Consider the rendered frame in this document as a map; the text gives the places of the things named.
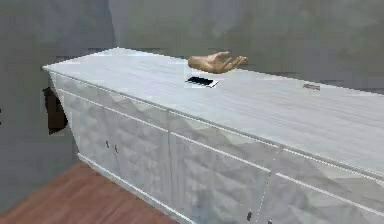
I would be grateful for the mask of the white wooden sideboard cupboard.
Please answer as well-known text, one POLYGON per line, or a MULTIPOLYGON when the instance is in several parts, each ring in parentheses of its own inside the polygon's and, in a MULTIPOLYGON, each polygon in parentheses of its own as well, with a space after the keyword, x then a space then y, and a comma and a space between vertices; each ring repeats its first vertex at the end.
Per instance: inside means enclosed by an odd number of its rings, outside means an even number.
POLYGON ((384 224, 382 94, 124 48, 47 72, 80 160, 179 224, 384 224))

